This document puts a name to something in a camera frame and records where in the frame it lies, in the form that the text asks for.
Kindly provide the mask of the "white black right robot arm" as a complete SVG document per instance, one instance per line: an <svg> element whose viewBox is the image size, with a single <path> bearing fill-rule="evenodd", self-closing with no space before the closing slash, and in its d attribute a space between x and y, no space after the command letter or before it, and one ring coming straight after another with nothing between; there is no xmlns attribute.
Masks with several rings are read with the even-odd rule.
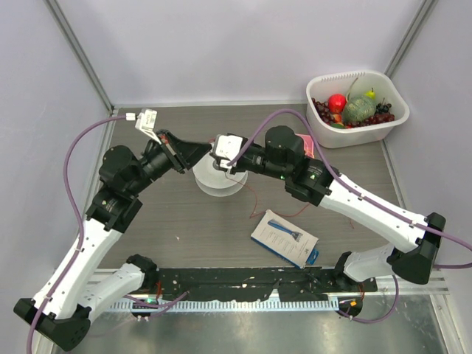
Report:
<svg viewBox="0 0 472 354"><path fill-rule="evenodd" d="M352 290L369 278L395 275L417 285L428 283L440 248L440 237L426 227L442 231L445 218L437 213L415 214L362 189L336 168L306 156L304 141L287 126L265 133L265 144L243 146L248 139L220 134L210 153L222 171L281 179L293 198L338 212L377 233L387 245L363 252L343 253L333 272L334 285Z"/></svg>

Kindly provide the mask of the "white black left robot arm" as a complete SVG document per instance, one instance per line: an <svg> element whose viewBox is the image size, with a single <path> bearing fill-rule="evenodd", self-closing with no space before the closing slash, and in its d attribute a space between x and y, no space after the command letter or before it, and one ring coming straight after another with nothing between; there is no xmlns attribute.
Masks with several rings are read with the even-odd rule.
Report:
<svg viewBox="0 0 472 354"><path fill-rule="evenodd" d="M139 254L92 289L86 284L141 209L139 194L169 170L185 173L211 149L208 142L188 142L160 130L141 158L124 145L107 150L99 169L103 185L79 219L76 241L47 284L33 298L17 301L15 314L68 352L112 303L133 291L151 293L159 271L151 259Z"/></svg>

